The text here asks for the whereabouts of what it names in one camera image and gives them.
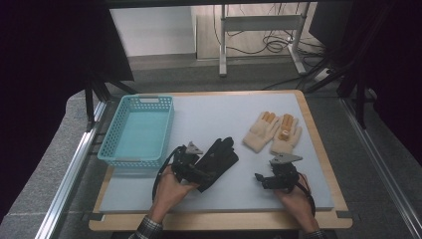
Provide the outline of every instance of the plaid sleeve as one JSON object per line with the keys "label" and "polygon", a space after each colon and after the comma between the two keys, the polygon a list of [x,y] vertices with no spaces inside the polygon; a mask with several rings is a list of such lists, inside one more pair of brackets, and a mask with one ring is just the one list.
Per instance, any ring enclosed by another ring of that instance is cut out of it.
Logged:
{"label": "plaid sleeve", "polygon": [[145,216],[137,227],[137,230],[129,239],[158,239],[161,237],[162,225],[153,222]]}
{"label": "plaid sleeve", "polygon": [[313,233],[305,234],[304,238],[305,239],[327,239],[325,233],[321,230],[318,230]]}

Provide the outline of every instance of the gray carpet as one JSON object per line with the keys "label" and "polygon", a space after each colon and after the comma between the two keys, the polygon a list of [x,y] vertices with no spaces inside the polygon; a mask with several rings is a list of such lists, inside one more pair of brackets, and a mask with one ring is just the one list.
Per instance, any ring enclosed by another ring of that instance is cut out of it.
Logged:
{"label": "gray carpet", "polygon": [[[192,66],[134,70],[134,83],[127,83],[142,93],[256,91],[297,77],[294,65],[286,59],[259,64],[229,64],[228,77],[218,77],[215,62]],[[272,90],[294,89],[298,81],[280,84]],[[316,127],[328,158],[353,215],[353,226],[335,230],[330,238],[411,238],[362,143],[336,97],[334,82],[314,94],[306,95]],[[108,86],[118,97],[122,90]],[[370,105],[366,109],[368,131],[377,147],[385,154],[397,182],[419,214],[422,192],[418,182],[422,170],[404,146],[378,118]],[[86,127],[84,93],[69,99],[67,114],[39,167],[0,226],[0,238],[34,238],[51,200],[78,147]],[[95,157],[106,127],[100,131],[92,154],[86,160],[71,199],[66,205],[54,238],[123,238],[124,234],[93,232],[84,215],[92,211],[104,177],[106,165]],[[267,238],[257,234],[255,238]],[[204,234],[195,238],[205,238]]]}

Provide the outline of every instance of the black glove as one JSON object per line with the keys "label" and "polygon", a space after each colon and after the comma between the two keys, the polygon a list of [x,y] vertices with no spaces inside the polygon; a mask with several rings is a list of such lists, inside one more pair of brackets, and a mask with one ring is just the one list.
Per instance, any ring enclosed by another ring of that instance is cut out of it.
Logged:
{"label": "black glove", "polygon": [[234,152],[233,143],[231,137],[226,137],[224,140],[218,138],[195,164],[197,170],[209,176],[206,180],[197,182],[200,184],[198,187],[200,192],[208,189],[227,169],[239,160],[238,155]]}
{"label": "black glove", "polygon": [[174,154],[171,169],[179,182],[182,179],[185,179],[190,182],[201,184],[210,177],[206,173],[196,169],[195,163],[198,159],[199,156],[197,154],[187,153],[186,146],[184,145],[182,146],[182,150]]}
{"label": "black glove", "polygon": [[275,176],[264,177],[255,173],[255,177],[263,184],[264,189],[281,189],[290,193],[297,182],[299,174],[291,162],[286,164],[272,164]]}

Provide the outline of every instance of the human hand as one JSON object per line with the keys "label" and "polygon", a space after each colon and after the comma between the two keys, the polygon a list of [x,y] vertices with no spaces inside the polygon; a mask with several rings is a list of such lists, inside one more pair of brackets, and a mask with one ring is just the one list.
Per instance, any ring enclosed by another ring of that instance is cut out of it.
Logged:
{"label": "human hand", "polygon": [[[307,183],[307,176],[300,173],[299,183],[311,193],[311,189]],[[301,228],[306,234],[312,233],[319,230],[316,219],[312,213],[312,207],[309,199],[305,193],[300,190],[297,186],[294,189],[287,193],[283,190],[276,189],[274,193],[283,203],[286,210],[298,221],[301,225]]]}
{"label": "human hand", "polygon": [[279,154],[282,152],[292,154],[293,148],[299,141],[302,134],[302,128],[296,127],[298,119],[289,114],[285,114],[281,119],[279,128],[273,138],[271,153]]}
{"label": "human hand", "polygon": [[149,219],[161,223],[167,212],[198,186],[199,184],[193,182],[179,183],[171,170],[171,166],[167,166],[160,176],[155,198],[149,209]]}
{"label": "human hand", "polygon": [[278,127],[279,118],[274,113],[261,113],[243,138],[243,142],[255,152],[259,152],[271,140]]}

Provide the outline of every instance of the basket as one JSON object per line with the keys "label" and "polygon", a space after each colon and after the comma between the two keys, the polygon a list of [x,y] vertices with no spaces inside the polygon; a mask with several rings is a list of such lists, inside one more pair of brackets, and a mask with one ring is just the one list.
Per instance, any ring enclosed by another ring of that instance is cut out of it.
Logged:
{"label": "basket", "polygon": [[98,158],[117,167],[159,168],[173,123],[173,98],[124,96]]}

